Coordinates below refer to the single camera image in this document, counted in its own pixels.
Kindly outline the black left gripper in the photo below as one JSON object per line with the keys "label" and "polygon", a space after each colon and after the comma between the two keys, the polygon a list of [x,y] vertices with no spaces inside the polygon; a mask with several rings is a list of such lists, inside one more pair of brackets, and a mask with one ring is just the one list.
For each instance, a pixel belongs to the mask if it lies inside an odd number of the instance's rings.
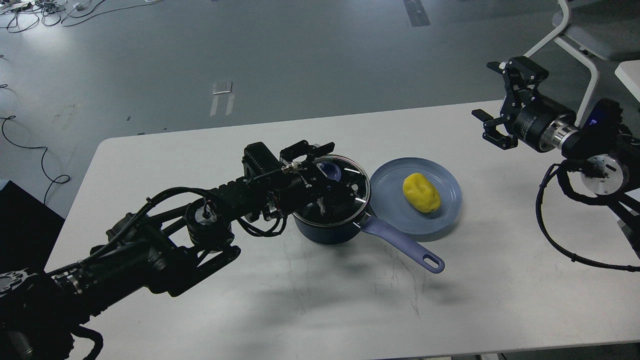
{"label": "black left gripper", "polygon": [[[314,164],[314,160],[331,154],[335,143],[313,145],[306,140],[282,149],[279,161],[282,164],[284,186],[278,189],[278,217],[286,218],[308,203],[322,196],[326,185],[325,174]],[[321,221],[347,221],[361,211],[357,191],[352,187],[332,187],[318,201],[318,218]]]}

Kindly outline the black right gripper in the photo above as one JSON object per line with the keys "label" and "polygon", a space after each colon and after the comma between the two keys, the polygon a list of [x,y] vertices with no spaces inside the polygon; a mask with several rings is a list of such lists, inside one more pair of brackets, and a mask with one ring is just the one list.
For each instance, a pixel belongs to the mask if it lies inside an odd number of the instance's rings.
{"label": "black right gripper", "polygon": [[[516,148],[524,142],[539,153],[560,150],[575,126],[576,113],[548,96],[540,95],[539,85],[549,71],[525,55],[506,62],[490,61],[486,67],[502,76],[505,100],[500,117],[494,118],[483,109],[471,114],[482,121],[482,138],[501,150]],[[507,134],[498,131],[504,125]]]}

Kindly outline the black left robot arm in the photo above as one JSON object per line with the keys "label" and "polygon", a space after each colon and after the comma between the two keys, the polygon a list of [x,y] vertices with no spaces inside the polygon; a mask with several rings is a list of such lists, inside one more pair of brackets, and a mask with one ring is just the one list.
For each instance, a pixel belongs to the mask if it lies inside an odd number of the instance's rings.
{"label": "black left robot arm", "polygon": [[110,306],[146,288],[172,297],[235,261],[233,223],[250,236],[279,236],[288,216],[320,199],[351,198],[317,165],[334,142],[306,140],[279,157],[263,142],[245,147],[244,174],[212,189],[170,187],[107,231],[107,243],[87,258],[52,271],[14,269],[1,274],[1,358],[66,360],[76,338],[93,342],[95,360],[105,341],[86,327]]}

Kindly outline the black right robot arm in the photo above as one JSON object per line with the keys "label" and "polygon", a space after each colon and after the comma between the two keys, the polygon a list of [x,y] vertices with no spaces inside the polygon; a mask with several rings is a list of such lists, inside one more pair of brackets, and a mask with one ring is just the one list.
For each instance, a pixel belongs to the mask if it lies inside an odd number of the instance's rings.
{"label": "black right robot arm", "polygon": [[639,188],[639,139],[624,125],[622,108],[608,98],[599,100],[587,122],[539,91],[549,76],[525,55],[487,68],[498,73],[505,89],[499,116],[482,109],[471,114],[482,122],[482,137],[501,150],[524,143],[538,153],[559,150],[563,160],[548,167],[535,197],[535,219],[547,242],[572,262],[613,271],[638,272],[634,265],[599,262],[560,246],[549,234],[542,214],[547,185],[556,179],[567,198],[590,207],[607,207],[631,232],[629,244],[639,251],[639,200],[631,196]]}

